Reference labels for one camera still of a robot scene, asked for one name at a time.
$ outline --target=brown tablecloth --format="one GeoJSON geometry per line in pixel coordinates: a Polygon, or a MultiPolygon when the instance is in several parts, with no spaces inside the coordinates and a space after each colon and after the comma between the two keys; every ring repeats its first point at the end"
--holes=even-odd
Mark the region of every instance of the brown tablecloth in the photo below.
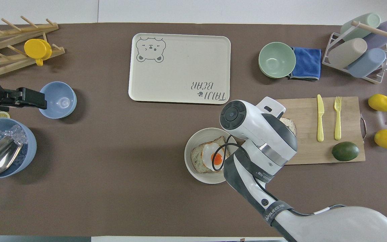
{"type": "Polygon", "coordinates": [[[365,162],[286,166],[268,185],[304,213],[332,204],[363,206],[387,216],[387,150],[373,135],[387,113],[367,98],[387,95],[387,75],[372,84],[322,66],[316,83],[270,79],[258,53],[272,41],[321,48],[339,26],[94,23],[60,25],[47,35],[66,54],[0,76],[6,89],[40,90],[63,81],[77,108],[63,119],[37,109],[10,110],[37,138],[37,154],[22,172],[0,179],[0,235],[279,236],[227,183],[207,185],[184,164],[196,131],[220,127],[223,106],[141,103],[128,96],[132,37],[143,33],[223,35],[231,41],[230,100],[264,96],[358,96],[367,120],[365,162]]]}

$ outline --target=blue towel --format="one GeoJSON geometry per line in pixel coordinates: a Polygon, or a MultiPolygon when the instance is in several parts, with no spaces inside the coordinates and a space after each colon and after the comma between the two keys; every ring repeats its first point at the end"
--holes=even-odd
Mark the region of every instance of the blue towel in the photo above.
{"type": "Polygon", "coordinates": [[[295,52],[295,68],[289,74],[289,79],[317,81],[320,78],[320,49],[292,47],[295,52]]]}

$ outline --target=toast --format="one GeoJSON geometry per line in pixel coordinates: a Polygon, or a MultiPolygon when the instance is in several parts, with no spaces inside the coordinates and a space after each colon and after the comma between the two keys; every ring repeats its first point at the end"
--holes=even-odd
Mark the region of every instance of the toast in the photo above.
{"type": "MultiPolygon", "coordinates": [[[[218,144],[219,146],[221,146],[221,145],[225,144],[225,138],[223,136],[220,136],[219,138],[217,138],[213,141],[202,143],[198,147],[193,148],[192,151],[190,152],[190,159],[192,161],[193,167],[195,168],[195,170],[198,173],[216,172],[216,171],[213,171],[213,170],[209,169],[208,167],[206,167],[206,165],[204,165],[203,159],[201,159],[201,152],[203,151],[204,146],[206,144],[210,144],[213,142],[218,144]]],[[[226,150],[225,159],[228,158],[229,156],[230,156],[229,150],[226,150]]]]}
{"type": "Polygon", "coordinates": [[[289,130],[292,131],[295,137],[297,136],[297,127],[295,126],[295,123],[292,121],[292,119],[281,117],[280,121],[284,123],[284,125],[286,125],[289,128],[289,130]]]}

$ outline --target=light blue bowl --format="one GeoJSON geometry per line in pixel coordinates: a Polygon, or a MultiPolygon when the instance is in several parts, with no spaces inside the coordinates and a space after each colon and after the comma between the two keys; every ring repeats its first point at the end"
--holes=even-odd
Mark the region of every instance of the light blue bowl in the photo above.
{"type": "Polygon", "coordinates": [[[40,92],[44,93],[47,109],[39,109],[39,111],[48,118],[64,118],[76,108],[76,94],[66,83],[61,81],[48,83],[40,92]]]}
{"type": "Polygon", "coordinates": [[[26,156],[23,159],[23,161],[17,162],[16,164],[13,163],[7,170],[5,170],[3,173],[0,174],[0,178],[4,178],[7,176],[11,176],[13,174],[16,174],[17,172],[25,169],[25,167],[28,166],[28,164],[31,163],[32,159],[34,159],[35,152],[37,151],[37,141],[35,139],[34,134],[31,132],[30,129],[28,129],[23,124],[17,122],[16,120],[10,119],[10,118],[0,118],[0,130],[5,131],[11,129],[14,125],[20,125],[22,129],[26,133],[26,138],[28,139],[28,144],[24,144],[22,149],[26,149],[26,156]]]}

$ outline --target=yellow fork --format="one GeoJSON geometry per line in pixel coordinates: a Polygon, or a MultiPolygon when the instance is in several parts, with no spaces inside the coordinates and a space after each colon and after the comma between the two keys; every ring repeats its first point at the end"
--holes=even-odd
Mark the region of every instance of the yellow fork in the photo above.
{"type": "Polygon", "coordinates": [[[334,138],[336,140],[340,140],[341,139],[341,115],[340,115],[340,112],[341,112],[341,97],[340,96],[335,98],[334,109],[337,112],[337,118],[336,118],[336,122],[335,122],[334,138]]]}

